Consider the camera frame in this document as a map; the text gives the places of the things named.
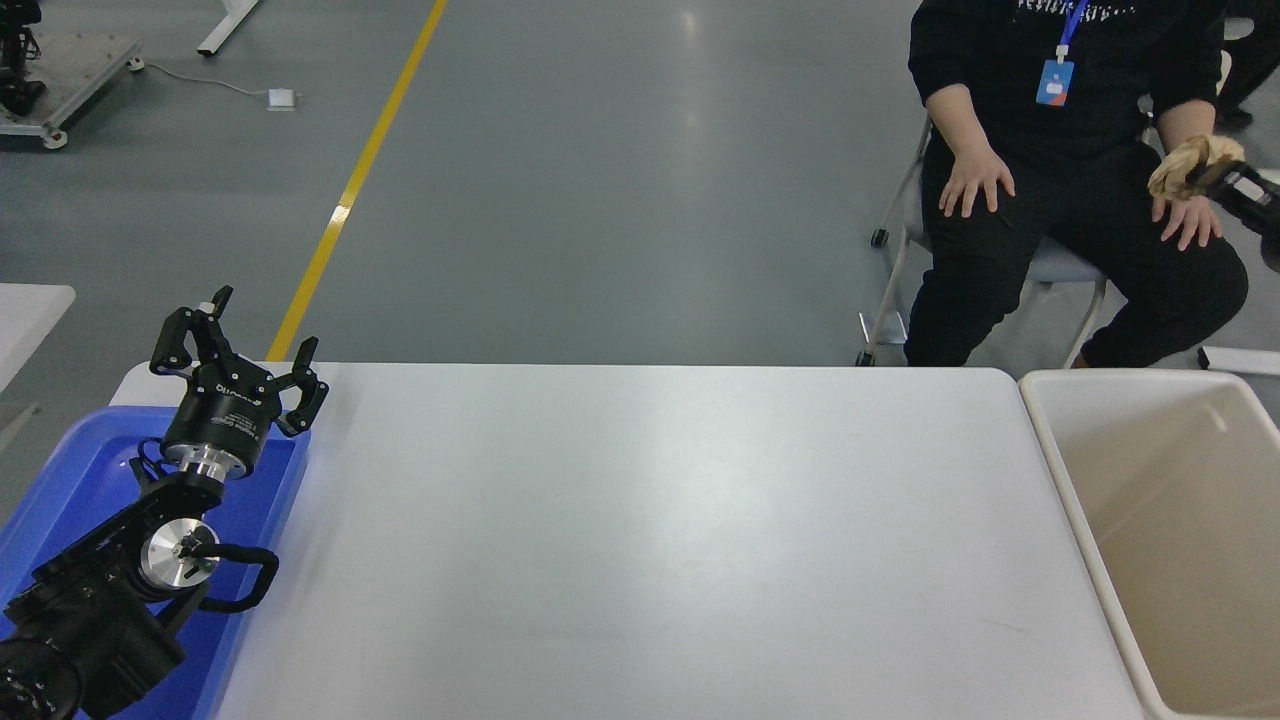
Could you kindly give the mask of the person's left hand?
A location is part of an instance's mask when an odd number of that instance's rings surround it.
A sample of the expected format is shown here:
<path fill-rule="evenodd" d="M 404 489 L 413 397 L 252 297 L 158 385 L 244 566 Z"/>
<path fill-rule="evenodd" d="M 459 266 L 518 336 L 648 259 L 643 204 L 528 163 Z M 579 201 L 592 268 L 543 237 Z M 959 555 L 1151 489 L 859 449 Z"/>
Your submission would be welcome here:
<path fill-rule="evenodd" d="M 1178 251 L 1207 249 L 1222 238 L 1222 223 L 1213 204 L 1204 196 L 1187 200 L 1155 199 L 1152 222 L 1161 227 L 1158 240 L 1174 243 Z"/>

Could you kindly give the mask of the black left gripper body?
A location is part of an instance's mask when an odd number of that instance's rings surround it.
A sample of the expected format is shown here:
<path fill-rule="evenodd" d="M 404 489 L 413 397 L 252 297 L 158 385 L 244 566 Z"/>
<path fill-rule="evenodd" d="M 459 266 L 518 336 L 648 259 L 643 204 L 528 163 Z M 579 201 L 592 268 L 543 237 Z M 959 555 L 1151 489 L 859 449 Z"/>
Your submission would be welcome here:
<path fill-rule="evenodd" d="M 276 397 L 265 395 L 266 382 L 268 370 L 244 360 L 225 368 L 196 366 L 163 437 L 164 456 L 177 462 L 180 447 L 210 446 L 241 465 L 255 465 L 276 414 Z"/>

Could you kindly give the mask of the person's right hand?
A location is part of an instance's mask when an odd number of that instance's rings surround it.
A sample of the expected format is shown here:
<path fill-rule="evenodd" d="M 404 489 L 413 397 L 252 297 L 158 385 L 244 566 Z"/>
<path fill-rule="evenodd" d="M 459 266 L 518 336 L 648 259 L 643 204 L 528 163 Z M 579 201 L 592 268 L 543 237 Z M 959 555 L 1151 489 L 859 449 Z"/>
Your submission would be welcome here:
<path fill-rule="evenodd" d="M 1001 197 L 1018 196 L 1015 179 L 1005 160 L 991 147 L 961 149 L 954 152 L 954 164 L 937 209 L 943 217 L 970 218 L 979 208 L 979 197 L 987 211 L 997 213 Z"/>

